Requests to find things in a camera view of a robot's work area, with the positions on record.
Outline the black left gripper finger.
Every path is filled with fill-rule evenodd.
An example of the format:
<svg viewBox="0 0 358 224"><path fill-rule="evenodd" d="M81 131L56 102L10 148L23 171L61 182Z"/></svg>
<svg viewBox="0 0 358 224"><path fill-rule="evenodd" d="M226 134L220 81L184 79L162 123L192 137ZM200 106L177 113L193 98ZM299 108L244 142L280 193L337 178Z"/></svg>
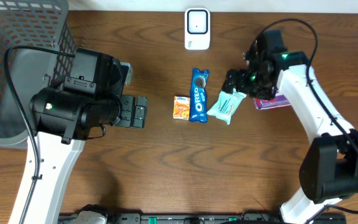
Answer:
<svg viewBox="0 0 358 224"><path fill-rule="evenodd" d="M132 127L138 129L144 128L146 115L147 115L147 97L138 96L135 104Z"/></svg>
<svg viewBox="0 0 358 224"><path fill-rule="evenodd" d="M120 98L122 110L120 121L116 126L129 128L133 124L133 112L135 108L135 98L132 95L122 95Z"/></svg>

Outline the purple pink tissue pack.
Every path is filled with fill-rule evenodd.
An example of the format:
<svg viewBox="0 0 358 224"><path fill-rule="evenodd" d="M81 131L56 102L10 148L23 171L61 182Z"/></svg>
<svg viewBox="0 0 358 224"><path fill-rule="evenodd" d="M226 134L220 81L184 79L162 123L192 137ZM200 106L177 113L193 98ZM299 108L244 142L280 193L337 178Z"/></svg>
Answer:
<svg viewBox="0 0 358 224"><path fill-rule="evenodd" d="M254 98L254 105L258 110L269 110L290 106L291 104L282 93L277 91L275 98L272 100L261 100L258 98Z"/></svg>

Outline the mint green tissue pack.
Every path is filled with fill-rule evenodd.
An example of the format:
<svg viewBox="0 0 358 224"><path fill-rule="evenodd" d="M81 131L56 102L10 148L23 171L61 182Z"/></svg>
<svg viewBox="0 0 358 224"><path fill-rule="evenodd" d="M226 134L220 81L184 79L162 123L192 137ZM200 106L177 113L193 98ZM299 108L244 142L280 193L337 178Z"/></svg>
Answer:
<svg viewBox="0 0 358 224"><path fill-rule="evenodd" d="M208 110L207 115L214 116L230 125L233 114L246 96L245 93L236 90L233 90L233 93L221 91L217 102Z"/></svg>

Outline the orange tissue pack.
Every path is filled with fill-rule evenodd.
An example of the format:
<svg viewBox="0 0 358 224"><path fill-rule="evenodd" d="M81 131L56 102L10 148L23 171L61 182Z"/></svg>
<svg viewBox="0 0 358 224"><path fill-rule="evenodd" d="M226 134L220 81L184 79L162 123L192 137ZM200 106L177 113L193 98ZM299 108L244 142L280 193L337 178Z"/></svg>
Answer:
<svg viewBox="0 0 358 224"><path fill-rule="evenodd" d="M189 120L190 97L175 96L173 105L173 119Z"/></svg>

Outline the blue Oreo cookie pack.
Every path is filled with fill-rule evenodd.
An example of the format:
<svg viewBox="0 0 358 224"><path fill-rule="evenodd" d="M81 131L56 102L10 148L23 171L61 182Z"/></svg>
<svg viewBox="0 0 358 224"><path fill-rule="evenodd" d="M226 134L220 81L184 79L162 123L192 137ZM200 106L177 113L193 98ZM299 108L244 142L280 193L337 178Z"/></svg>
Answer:
<svg viewBox="0 0 358 224"><path fill-rule="evenodd" d="M207 123L207 99L206 84L208 82L209 71L192 70L192 80L190 89L190 118L191 122Z"/></svg>

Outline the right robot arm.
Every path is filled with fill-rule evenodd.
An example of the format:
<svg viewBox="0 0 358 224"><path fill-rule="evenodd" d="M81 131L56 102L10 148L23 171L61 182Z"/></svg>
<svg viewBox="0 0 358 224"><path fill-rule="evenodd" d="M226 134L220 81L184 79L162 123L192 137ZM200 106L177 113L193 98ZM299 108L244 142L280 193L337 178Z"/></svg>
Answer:
<svg viewBox="0 0 358 224"><path fill-rule="evenodd" d="M230 70L222 90L272 100L281 93L303 125L310 148L299 170L300 188L280 207L285 223L311 223L358 193L358 130L318 83L311 59L289 52L279 30L261 32L244 55L245 70Z"/></svg>

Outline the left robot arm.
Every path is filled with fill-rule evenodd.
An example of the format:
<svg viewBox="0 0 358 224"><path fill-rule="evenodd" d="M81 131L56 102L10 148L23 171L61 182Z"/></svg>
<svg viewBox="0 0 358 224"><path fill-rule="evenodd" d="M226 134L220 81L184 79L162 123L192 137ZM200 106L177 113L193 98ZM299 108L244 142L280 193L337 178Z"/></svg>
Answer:
<svg viewBox="0 0 358 224"><path fill-rule="evenodd" d="M147 99L125 95L131 64L88 49L71 55L73 70L47 83L20 109L27 161L9 221L56 223L73 167L93 128L141 129Z"/></svg>

